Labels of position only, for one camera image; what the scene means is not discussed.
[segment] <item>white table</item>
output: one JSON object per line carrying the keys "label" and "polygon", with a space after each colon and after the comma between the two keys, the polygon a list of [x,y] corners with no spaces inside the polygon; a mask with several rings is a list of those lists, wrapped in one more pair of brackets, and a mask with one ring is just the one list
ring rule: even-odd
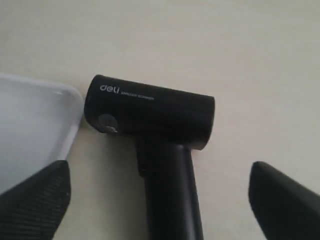
{"label": "white table", "polygon": [[[248,203],[265,161],[320,193],[318,0],[2,0],[0,72],[75,86],[103,74],[216,98],[193,153],[206,240],[263,240]],[[146,240],[131,139],[83,122],[55,240]]]}

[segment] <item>black barcode scanner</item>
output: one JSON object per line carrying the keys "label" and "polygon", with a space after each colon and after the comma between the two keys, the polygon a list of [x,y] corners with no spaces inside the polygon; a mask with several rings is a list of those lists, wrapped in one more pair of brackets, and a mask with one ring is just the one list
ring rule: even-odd
{"label": "black barcode scanner", "polygon": [[191,150],[207,144],[215,99],[97,75],[85,100],[101,133],[132,136],[144,178],[150,240],[203,240]]}

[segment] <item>white plastic tray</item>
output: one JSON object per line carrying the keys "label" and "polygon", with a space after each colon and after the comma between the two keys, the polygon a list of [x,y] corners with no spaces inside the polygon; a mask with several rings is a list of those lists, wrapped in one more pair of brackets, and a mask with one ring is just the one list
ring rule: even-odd
{"label": "white plastic tray", "polygon": [[0,73],[0,194],[66,159],[83,107],[71,86]]}

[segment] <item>scanner grip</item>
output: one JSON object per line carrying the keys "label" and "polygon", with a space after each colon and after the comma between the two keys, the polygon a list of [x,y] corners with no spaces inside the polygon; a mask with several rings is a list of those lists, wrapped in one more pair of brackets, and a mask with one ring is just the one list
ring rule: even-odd
{"label": "scanner grip", "polygon": [[136,139],[149,240],[203,240],[191,152],[158,136]]}

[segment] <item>deli logo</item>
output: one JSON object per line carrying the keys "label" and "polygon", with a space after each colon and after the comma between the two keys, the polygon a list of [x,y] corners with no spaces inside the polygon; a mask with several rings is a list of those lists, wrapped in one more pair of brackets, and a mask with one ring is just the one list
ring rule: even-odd
{"label": "deli logo", "polygon": [[109,93],[118,94],[119,91],[120,91],[120,87],[108,86],[108,85],[101,85],[100,90],[101,90],[101,91],[107,91],[107,92],[109,92]]}

